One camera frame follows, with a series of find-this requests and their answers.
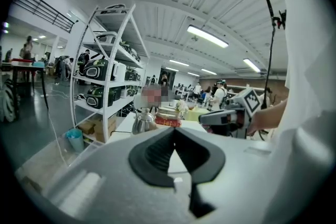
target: metal railing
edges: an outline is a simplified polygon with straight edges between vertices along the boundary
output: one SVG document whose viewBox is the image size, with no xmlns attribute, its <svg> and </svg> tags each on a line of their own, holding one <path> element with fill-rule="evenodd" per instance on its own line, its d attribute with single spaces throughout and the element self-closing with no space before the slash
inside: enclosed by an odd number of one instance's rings
<svg viewBox="0 0 336 224">
<path fill-rule="evenodd" d="M 74 22 L 43 0 L 13 0 L 15 5 L 70 33 Z"/>
</svg>

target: floor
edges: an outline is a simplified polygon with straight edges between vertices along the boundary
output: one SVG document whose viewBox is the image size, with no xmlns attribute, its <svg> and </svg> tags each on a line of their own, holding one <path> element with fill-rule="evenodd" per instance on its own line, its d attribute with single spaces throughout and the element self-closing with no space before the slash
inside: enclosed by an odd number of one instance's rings
<svg viewBox="0 0 336 224">
<path fill-rule="evenodd" d="M 51 120 L 57 136 L 61 136 L 72 128 L 70 112 L 70 82 L 64 81 L 55 85 L 52 77 L 46 77 L 46 92 L 49 95 L 48 105 Z M 75 86 L 75 94 L 87 92 L 92 86 Z M 19 119 L 12 123 L 0 123 L 0 135 L 13 164 L 14 170 L 21 167 L 34 154 L 55 140 L 52 125 L 48 117 L 41 82 L 35 82 L 35 94 L 31 98 L 20 101 Z M 76 108 L 76 117 L 80 121 L 90 112 Z"/>
</svg>

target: white ceiling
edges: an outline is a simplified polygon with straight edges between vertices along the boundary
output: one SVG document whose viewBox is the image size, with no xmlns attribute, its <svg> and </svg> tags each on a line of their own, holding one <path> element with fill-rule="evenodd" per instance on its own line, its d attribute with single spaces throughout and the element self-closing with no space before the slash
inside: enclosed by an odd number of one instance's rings
<svg viewBox="0 0 336 224">
<path fill-rule="evenodd" d="M 85 12 L 92 12 L 92 3 L 105 7 L 114 3 L 136 3 L 134 12 L 145 45 L 163 64 L 178 70 L 205 75 L 204 68 L 218 74 L 237 75 L 246 69 L 244 58 L 260 69 L 268 66 L 272 27 L 266 0 L 76 0 Z M 286 8 L 284 0 L 270 0 L 275 14 Z M 193 35 L 188 25 L 203 27 L 229 43 L 221 48 Z M 276 31 L 272 71 L 287 70 L 285 32 Z M 177 66 L 175 59 L 189 64 Z"/>
<path fill-rule="evenodd" d="M 52 46 L 56 36 L 46 32 L 40 28 L 34 27 L 30 24 L 27 24 L 23 21 L 20 21 L 14 17 L 8 17 L 7 22 L 9 23 L 8 33 L 13 34 L 19 37 L 27 38 L 31 36 L 32 38 L 37 38 L 35 42 L 40 42 L 45 45 Z M 60 38 L 58 45 L 66 46 L 67 41 Z"/>
</svg>

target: stainless steel kettle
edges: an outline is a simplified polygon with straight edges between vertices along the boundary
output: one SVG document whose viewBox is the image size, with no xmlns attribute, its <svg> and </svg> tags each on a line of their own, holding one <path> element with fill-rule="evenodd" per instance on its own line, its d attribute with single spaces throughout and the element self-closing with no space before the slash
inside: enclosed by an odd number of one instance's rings
<svg viewBox="0 0 336 224">
<path fill-rule="evenodd" d="M 146 108 L 145 112 L 142 113 L 135 111 L 135 121 L 132 128 L 133 134 L 150 131 L 153 125 L 155 125 L 155 121 L 153 115 L 149 113 L 149 108 Z"/>
</svg>

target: fluorescent light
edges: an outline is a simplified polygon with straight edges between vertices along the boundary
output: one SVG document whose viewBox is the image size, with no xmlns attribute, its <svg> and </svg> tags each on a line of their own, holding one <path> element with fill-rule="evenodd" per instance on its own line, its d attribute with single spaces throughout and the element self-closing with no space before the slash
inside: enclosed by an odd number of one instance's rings
<svg viewBox="0 0 336 224">
<path fill-rule="evenodd" d="M 182 62 L 178 62 L 178 61 L 174 61 L 174 60 L 169 60 L 169 62 L 174 62 L 174 63 L 178 63 L 179 65 L 184 65 L 184 66 L 189 66 L 186 63 L 182 63 Z"/>
<path fill-rule="evenodd" d="M 260 69 L 259 68 L 257 68 L 257 66 L 254 64 L 254 63 L 252 63 L 251 61 L 250 61 L 250 59 L 244 59 L 244 62 L 247 64 L 247 65 L 249 65 L 254 71 L 256 71 L 257 73 L 260 73 Z"/>
<path fill-rule="evenodd" d="M 220 40 L 219 38 L 215 37 L 213 34 L 210 34 L 202 29 L 199 29 L 193 25 L 189 25 L 188 30 L 189 33 L 193 33 L 197 36 L 203 37 L 206 40 L 209 40 L 211 42 L 213 42 L 214 44 L 219 45 L 222 48 L 226 48 L 227 46 L 229 46 L 228 43 Z"/>
<path fill-rule="evenodd" d="M 208 73 L 210 73 L 210 74 L 212 74 L 212 75 L 217 75 L 216 73 L 214 73 L 214 72 L 211 72 L 211 71 L 209 71 L 209 70 L 206 70 L 206 69 L 202 69 L 202 71 L 204 71 L 204 72 L 208 72 Z"/>
<path fill-rule="evenodd" d="M 173 68 L 170 68 L 170 67 L 166 67 L 166 69 L 169 69 L 169 70 L 173 70 L 173 71 L 176 71 L 176 72 L 178 72 L 178 70 L 176 70 L 176 69 L 173 69 Z"/>
<path fill-rule="evenodd" d="M 199 77 L 199 75 L 196 75 L 196 74 L 194 74 L 194 73 L 189 73 L 189 72 L 188 72 L 188 74 Z"/>
</svg>

